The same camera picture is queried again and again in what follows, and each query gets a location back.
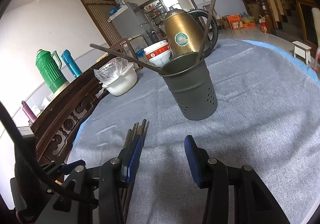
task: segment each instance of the screw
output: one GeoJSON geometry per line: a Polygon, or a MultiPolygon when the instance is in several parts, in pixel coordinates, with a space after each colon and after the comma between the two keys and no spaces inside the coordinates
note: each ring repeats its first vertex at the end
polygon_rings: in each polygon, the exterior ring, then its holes
{"type": "Polygon", "coordinates": [[[118,157],[112,158],[110,160],[110,163],[112,163],[113,165],[116,165],[116,164],[120,163],[120,159],[118,157]]]}
{"type": "Polygon", "coordinates": [[[250,165],[244,165],[243,169],[246,170],[246,171],[251,171],[252,167],[250,165]]]}
{"type": "Polygon", "coordinates": [[[84,170],[84,166],[77,166],[76,167],[76,172],[81,172],[84,170]]]}
{"type": "Polygon", "coordinates": [[[217,163],[217,160],[215,158],[209,158],[208,163],[211,165],[215,165],[217,163]]]}

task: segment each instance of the gray metal cup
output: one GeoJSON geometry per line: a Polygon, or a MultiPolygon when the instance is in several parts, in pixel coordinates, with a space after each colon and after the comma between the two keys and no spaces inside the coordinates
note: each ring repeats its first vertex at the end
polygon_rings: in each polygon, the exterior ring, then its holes
{"type": "Polygon", "coordinates": [[[161,69],[162,75],[183,116],[201,120],[215,112],[218,100],[204,59],[195,64],[198,52],[179,56],[161,69]]]}

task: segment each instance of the blue bottle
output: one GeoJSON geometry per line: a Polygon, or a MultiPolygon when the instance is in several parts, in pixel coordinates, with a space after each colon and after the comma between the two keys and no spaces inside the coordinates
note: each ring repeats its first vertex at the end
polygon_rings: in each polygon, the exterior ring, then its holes
{"type": "Polygon", "coordinates": [[[73,74],[75,78],[82,74],[82,71],[80,70],[76,62],[73,60],[69,50],[64,50],[64,52],[61,55],[61,58],[63,59],[66,66],[69,68],[70,72],[73,74]]]}

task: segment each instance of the gold kettle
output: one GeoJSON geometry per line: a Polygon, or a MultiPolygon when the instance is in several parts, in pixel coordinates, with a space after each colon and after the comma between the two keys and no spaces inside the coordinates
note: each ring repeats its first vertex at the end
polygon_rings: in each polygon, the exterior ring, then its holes
{"type": "MultiPolygon", "coordinates": [[[[200,9],[189,12],[174,9],[165,16],[165,33],[175,57],[199,51],[204,33],[199,17],[208,18],[208,12],[200,9]]],[[[212,17],[211,26],[213,36],[211,40],[208,37],[205,43],[204,57],[211,54],[218,39],[218,26],[214,17],[212,17]]]]}

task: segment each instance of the stack of bowls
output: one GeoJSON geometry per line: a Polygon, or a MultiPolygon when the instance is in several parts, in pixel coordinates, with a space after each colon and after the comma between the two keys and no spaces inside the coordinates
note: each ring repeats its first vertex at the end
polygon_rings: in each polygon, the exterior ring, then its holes
{"type": "Polygon", "coordinates": [[[171,48],[167,40],[160,41],[144,49],[149,62],[156,67],[162,67],[170,61],[171,48]]]}

